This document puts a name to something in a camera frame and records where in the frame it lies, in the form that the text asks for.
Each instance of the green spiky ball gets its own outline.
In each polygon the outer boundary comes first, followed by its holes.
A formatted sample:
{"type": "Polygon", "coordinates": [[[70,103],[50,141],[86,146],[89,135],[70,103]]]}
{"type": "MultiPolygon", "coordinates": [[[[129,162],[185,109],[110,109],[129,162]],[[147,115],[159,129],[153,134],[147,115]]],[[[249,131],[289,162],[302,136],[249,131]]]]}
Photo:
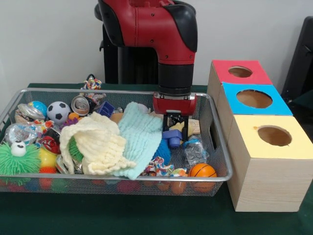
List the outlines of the green spiky ball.
{"type": "Polygon", "coordinates": [[[23,157],[13,156],[7,143],[0,145],[1,175],[38,173],[40,163],[39,149],[33,144],[26,146],[26,154],[23,157]]]}
{"type": "Polygon", "coordinates": [[[84,155],[78,150],[74,137],[69,140],[68,151],[73,159],[80,163],[82,162],[84,155]]]}

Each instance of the metal basket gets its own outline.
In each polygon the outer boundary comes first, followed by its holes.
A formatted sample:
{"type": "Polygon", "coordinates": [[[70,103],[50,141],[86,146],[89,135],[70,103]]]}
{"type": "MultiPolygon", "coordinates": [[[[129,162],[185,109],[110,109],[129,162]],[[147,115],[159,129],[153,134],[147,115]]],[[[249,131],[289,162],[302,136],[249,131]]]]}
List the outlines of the metal basket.
{"type": "MultiPolygon", "coordinates": [[[[105,93],[114,107],[125,108],[135,101],[153,108],[153,92],[92,91],[105,93]]],[[[0,140],[9,124],[14,123],[14,113],[20,103],[38,100],[47,106],[54,101],[70,104],[83,90],[36,89],[21,90],[15,94],[0,116],[0,140]]],[[[220,122],[213,99],[207,94],[196,94],[197,106],[193,119],[200,121],[201,138],[209,153],[207,163],[214,167],[217,178],[200,177],[151,177],[139,176],[135,181],[122,177],[69,175],[69,174],[20,174],[0,175],[0,191],[50,192],[50,193],[91,193],[91,194],[137,194],[137,195],[184,195],[214,196],[223,182],[232,176],[232,167],[223,138],[220,122]]],[[[175,168],[186,167],[186,157],[182,147],[171,150],[171,164],[175,168]]]]}

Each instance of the yellow ball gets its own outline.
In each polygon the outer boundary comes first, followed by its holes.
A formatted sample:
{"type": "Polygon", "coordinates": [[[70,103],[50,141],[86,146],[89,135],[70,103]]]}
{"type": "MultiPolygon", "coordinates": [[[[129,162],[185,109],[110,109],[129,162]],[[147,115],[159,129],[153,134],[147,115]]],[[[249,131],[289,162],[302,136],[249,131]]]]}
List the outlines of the yellow ball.
{"type": "Polygon", "coordinates": [[[39,149],[39,156],[41,158],[41,165],[42,167],[55,167],[57,154],[51,153],[44,148],[39,149]]]}

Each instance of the red robot arm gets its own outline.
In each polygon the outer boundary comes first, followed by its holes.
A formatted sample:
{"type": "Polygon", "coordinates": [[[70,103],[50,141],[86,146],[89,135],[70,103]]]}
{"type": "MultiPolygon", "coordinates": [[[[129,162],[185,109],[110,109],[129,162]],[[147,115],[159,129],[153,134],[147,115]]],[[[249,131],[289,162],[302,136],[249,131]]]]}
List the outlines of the red robot arm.
{"type": "Polygon", "coordinates": [[[154,110],[185,120],[196,106],[190,95],[195,53],[198,46],[196,12],[176,0],[98,0],[102,21],[111,42],[118,47],[152,47],[158,55],[159,92],[154,95],[154,110]]]}

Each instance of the wooden cube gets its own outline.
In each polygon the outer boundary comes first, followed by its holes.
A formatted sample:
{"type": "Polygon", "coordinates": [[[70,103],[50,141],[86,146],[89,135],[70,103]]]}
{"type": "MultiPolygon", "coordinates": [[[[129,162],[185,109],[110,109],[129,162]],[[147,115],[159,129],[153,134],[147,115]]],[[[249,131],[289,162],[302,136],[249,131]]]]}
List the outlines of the wooden cube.
{"type": "Polygon", "coordinates": [[[234,115],[228,140],[237,212],[296,212],[313,179],[313,144],[292,116],[234,115]]]}
{"type": "Polygon", "coordinates": [[[223,82],[233,84],[263,84],[272,82],[258,61],[213,60],[207,93],[217,105],[223,82]]]}
{"type": "Polygon", "coordinates": [[[223,83],[217,111],[226,142],[234,114],[292,116],[292,112],[273,85],[223,83]]]}

